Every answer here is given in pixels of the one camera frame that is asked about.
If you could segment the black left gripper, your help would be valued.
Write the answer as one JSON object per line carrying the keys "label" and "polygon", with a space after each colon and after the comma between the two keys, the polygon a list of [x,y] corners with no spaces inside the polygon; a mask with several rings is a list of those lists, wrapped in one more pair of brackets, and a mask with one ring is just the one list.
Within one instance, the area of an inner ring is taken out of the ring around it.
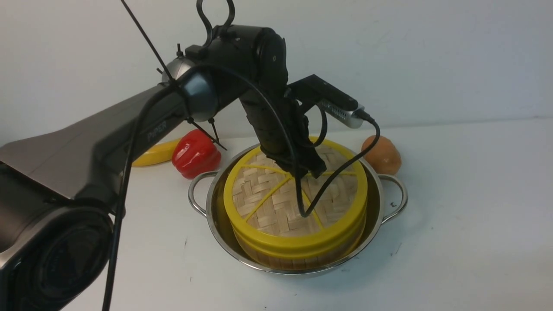
{"label": "black left gripper", "polygon": [[320,108],[317,104],[321,100],[344,108],[349,105],[353,108],[358,101],[314,74],[265,94],[261,97],[257,91],[249,90],[239,99],[261,151],[295,177],[302,178],[308,173],[316,178],[322,175],[326,164],[310,140],[306,112]]}

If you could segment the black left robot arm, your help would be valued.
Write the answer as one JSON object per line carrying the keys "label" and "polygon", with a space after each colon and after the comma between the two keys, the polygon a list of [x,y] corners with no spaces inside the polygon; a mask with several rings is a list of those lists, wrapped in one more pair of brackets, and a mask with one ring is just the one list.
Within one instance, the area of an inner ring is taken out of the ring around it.
{"label": "black left robot arm", "polygon": [[162,82],[75,124],[1,147],[1,309],[59,311],[108,264],[125,215],[130,166],[184,121],[240,100],[261,150],[285,171],[322,175],[305,113],[351,128],[362,106],[316,75],[288,84],[284,39],[226,23],[178,52]]}

